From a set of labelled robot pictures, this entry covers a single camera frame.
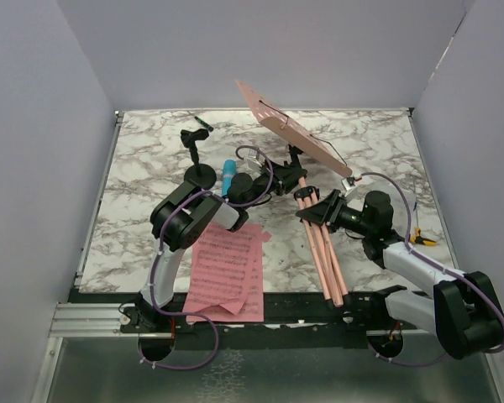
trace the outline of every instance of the marble table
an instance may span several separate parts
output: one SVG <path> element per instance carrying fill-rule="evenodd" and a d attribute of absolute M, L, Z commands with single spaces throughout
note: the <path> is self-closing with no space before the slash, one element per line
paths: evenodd
<path fill-rule="evenodd" d="M 382 172 L 403 189 L 416 190 L 423 235 L 438 240 L 437 247 L 421 248 L 440 262 L 452 264 L 406 110 L 289 114 L 316 137 L 330 141 L 355 173 Z M 201 162 L 210 164 L 218 173 L 218 191 L 223 162 L 232 159 L 235 148 L 241 144 L 261 147 L 275 162 L 288 160 L 285 141 L 260 126 L 249 110 L 125 113 L 87 254 L 81 292 L 136 292 L 144 284 L 154 253 L 150 214 L 182 183 L 183 174 L 191 165 L 188 151 L 181 145 L 180 131 L 199 128 L 194 115 L 215 127 L 198 148 Z M 305 155 L 302 166 L 308 170 L 307 183 L 319 187 L 322 196 L 340 188 L 341 178 L 325 166 Z M 240 161 L 239 169 L 246 169 Z M 383 180 L 365 179 L 360 183 L 363 185 L 351 202 L 352 207 L 361 207 L 369 189 L 387 186 Z M 404 211 L 399 202 L 395 208 L 396 228 L 403 231 Z M 272 235 L 263 247 L 265 292 L 320 291 L 304 227 L 294 215 L 296 209 L 291 194 L 249 209 L 249 222 L 262 224 Z M 414 288 L 400 276 L 367 260 L 360 242 L 344 232 L 333 234 L 332 240 L 351 290 L 380 290 L 394 284 Z M 188 249 L 176 279 L 176 291 L 188 290 L 190 272 Z"/>

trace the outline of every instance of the gray wall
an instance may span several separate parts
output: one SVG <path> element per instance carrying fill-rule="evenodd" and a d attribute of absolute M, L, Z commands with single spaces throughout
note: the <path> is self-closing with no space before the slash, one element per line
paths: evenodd
<path fill-rule="evenodd" d="M 504 0 L 472 7 L 414 122 L 460 267 L 504 308 Z"/>
<path fill-rule="evenodd" d="M 0 2 L 0 402 L 29 401 L 112 132 L 55 1 Z"/>
<path fill-rule="evenodd" d="M 58 0 L 116 108 L 414 107 L 470 0 Z"/>

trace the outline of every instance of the floor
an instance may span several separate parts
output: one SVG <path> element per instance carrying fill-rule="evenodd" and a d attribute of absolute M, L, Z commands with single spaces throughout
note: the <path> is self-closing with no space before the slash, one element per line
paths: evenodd
<path fill-rule="evenodd" d="M 423 235 L 438 241 L 436 247 L 421 249 L 443 264 L 452 264 L 406 110 L 289 114 L 317 138 L 331 142 L 356 174 L 382 172 L 398 181 L 409 196 L 416 193 Z M 234 158 L 234 150 L 241 144 L 259 146 L 278 163 L 288 159 L 284 140 L 260 126 L 249 110 L 125 113 L 87 254 L 81 292 L 136 292 L 145 283 L 154 253 L 150 214 L 182 182 L 186 168 L 192 164 L 181 144 L 180 131 L 200 127 L 195 115 L 215 127 L 198 148 L 200 161 L 210 164 L 219 180 L 223 162 Z M 238 171 L 245 171 L 239 164 Z M 319 187 L 323 196 L 340 188 L 341 177 L 316 161 L 303 156 L 302 166 L 308 170 L 307 183 Z M 384 181 L 366 179 L 360 183 L 363 185 L 351 202 L 352 207 L 361 207 L 370 189 L 395 195 Z M 215 188 L 220 189 L 220 181 Z M 404 232 L 407 219 L 400 203 L 393 199 L 395 227 Z M 249 209 L 249 222 L 261 223 L 272 235 L 263 247 L 265 292 L 320 291 L 304 227 L 294 215 L 296 209 L 292 195 L 275 197 L 264 206 Z M 368 261 L 360 242 L 345 233 L 333 234 L 333 243 L 351 290 L 380 290 L 394 284 L 415 288 Z M 181 263 L 175 291 L 188 290 L 190 270 L 189 249 Z"/>

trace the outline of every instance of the paper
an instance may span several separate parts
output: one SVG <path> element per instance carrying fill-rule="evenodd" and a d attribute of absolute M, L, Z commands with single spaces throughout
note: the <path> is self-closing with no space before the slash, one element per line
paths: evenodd
<path fill-rule="evenodd" d="M 261 225 L 236 233 L 211 224 L 192 246 L 191 286 L 183 311 L 217 322 L 263 321 Z M 202 321 L 187 317 L 188 322 Z"/>

